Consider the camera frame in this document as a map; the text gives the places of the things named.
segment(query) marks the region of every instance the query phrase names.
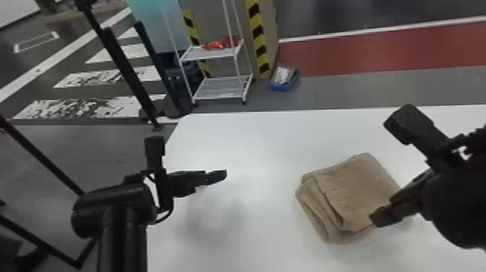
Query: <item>white floor line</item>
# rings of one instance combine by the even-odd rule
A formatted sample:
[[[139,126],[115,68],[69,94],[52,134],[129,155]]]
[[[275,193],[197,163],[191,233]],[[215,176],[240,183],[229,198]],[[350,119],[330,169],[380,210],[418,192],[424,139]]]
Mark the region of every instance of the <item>white floor line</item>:
[[[143,43],[122,46],[121,49],[123,50],[123,53],[125,53],[125,56],[127,56],[128,59],[139,59],[148,56],[147,49],[145,49]],[[101,51],[99,51],[95,56],[91,57],[91,59],[88,59],[86,63],[91,64],[91,63],[107,62],[107,61],[112,61],[112,59],[110,54],[104,48]]]
[[[133,69],[141,82],[159,81],[160,75],[155,66],[135,67]],[[54,88],[73,88],[82,86],[96,86],[114,84],[123,80],[122,74],[118,69],[81,72],[69,74],[63,80],[59,81]]]
[[[21,45],[22,45],[23,43],[28,43],[28,42],[30,42],[30,41],[39,40],[39,39],[41,39],[42,37],[46,37],[47,35],[50,35],[51,37],[48,37],[46,40],[40,41],[40,42],[38,42],[38,43],[36,43],[36,44],[33,44],[33,45],[31,45],[31,46],[28,46],[28,47],[25,47],[25,48],[21,47]],[[57,32],[56,32],[56,31],[51,31],[51,32],[49,32],[49,33],[46,33],[46,34],[41,35],[41,36],[38,36],[38,37],[36,37],[36,38],[31,38],[31,39],[29,39],[29,40],[27,40],[27,41],[22,41],[22,42],[20,42],[20,43],[16,43],[16,44],[14,45],[14,53],[18,54],[18,53],[20,53],[20,52],[27,51],[27,50],[29,50],[29,49],[32,49],[32,48],[35,48],[35,47],[38,47],[38,46],[42,46],[42,45],[43,45],[43,44],[45,44],[45,43],[50,43],[51,41],[55,41],[55,40],[57,40],[57,39],[59,39],[59,34],[57,34]]]
[[[302,36],[296,38],[283,38],[278,40],[278,42],[295,43],[300,41],[312,41],[312,40],[321,40],[321,39],[338,38],[338,37],[346,37],[346,36],[392,32],[392,31],[414,30],[414,29],[429,28],[429,27],[443,27],[447,25],[472,24],[475,22],[486,22],[486,16],[473,16],[473,17],[466,17],[466,18],[459,18],[459,19],[440,20],[435,22],[420,22],[416,24],[397,25],[393,27],[378,27],[378,28],[370,28],[370,29],[363,29],[363,30],[329,33],[329,34],[322,34],[322,35],[308,35],[308,36]]]
[[[163,99],[166,95],[150,95],[150,99]],[[119,119],[137,118],[140,103],[133,96],[114,98],[37,100],[13,119]]]
[[[126,16],[132,13],[130,8],[126,8],[119,13],[117,13],[112,18],[106,20],[103,24],[103,27],[111,27],[115,25],[117,22],[123,20]],[[37,77],[41,76],[43,73],[47,72],[50,68],[57,65],[59,62],[66,59],[68,56],[72,55],[75,51],[82,48],[84,45],[89,43],[92,39],[96,38],[96,34],[94,30],[91,30],[84,34],[83,36],[79,37],[74,42],[70,43],[68,46],[64,47],[54,55],[47,58],[45,61],[42,61],[37,66],[33,67],[22,76],[16,78],[15,80],[11,81],[9,84],[5,85],[2,89],[0,89],[0,103],[5,101],[8,97],[15,94],[17,91],[25,87],[27,84],[32,82]]]
[[[121,34],[118,37],[118,39],[123,40],[123,39],[134,38],[134,37],[138,37],[138,33],[133,27],[131,27],[127,31],[125,31],[123,34]]]

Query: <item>white table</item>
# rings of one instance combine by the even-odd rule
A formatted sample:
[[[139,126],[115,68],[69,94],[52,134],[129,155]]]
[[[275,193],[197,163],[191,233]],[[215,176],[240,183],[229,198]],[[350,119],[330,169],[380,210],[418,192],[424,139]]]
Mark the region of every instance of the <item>white table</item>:
[[[294,197],[300,177],[371,152],[400,185],[427,167],[382,123],[394,109],[201,114],[167,145],[169,171],[228,169],[226,181],[176,201],[148,229],[150,272],[483,271],[486,255],[459,249],[415,216],[349,245],[320,241]],[[448,136],[486,122],[486,106],[424,107]]]

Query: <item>metal shelf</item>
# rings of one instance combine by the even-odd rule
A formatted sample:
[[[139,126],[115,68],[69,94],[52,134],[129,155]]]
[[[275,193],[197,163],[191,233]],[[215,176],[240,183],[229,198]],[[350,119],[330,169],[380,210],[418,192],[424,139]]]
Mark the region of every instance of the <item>metal shelf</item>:
[[[190,46],[184,55],[181,56],[181,61],[197,61],[202,59],[220,59],[220,58],[227,58],[227,57],[235,57],[238,56],[238,53],[242,49],[244,44],[244,40],[241,39],[238,42],[238,46],[234,48],[225,48],[221,50],[206,50],[202,46]]]
[[[193,102],[222,98],[241,98],[246,102],[252,79],[253,74],[240,77],[205,78],[194,94]]]

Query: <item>red object on shelf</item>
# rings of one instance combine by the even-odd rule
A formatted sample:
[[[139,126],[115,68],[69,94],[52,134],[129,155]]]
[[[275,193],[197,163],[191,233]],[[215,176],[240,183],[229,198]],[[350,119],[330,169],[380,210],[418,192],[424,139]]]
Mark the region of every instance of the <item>red object on shelf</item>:
[[[210,43],[206,43],[202,47],[204,49],[208,50],[208,51],[224,49],[224,45],[223,45],[222,41],[212,41]]]
[[[233,35],[233,44],[234,47],[238,46],[239,36]],[[225,48],[231,48],[231,41],[229,40],[229,36],[226,36],[223,40],[219,41],[212,41],[210,43],[206,43],[202,46],[204,49],[211,51],[211,50],[221,50]]]

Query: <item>beige cloth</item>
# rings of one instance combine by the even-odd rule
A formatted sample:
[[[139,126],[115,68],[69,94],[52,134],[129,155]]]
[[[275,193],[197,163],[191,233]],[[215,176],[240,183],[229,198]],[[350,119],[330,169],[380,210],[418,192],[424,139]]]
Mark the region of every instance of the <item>beige cloth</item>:
[[[373,228],[369,214],[399,186],[369,153],[305,174],[297,200],[323,241],[352,242]]]

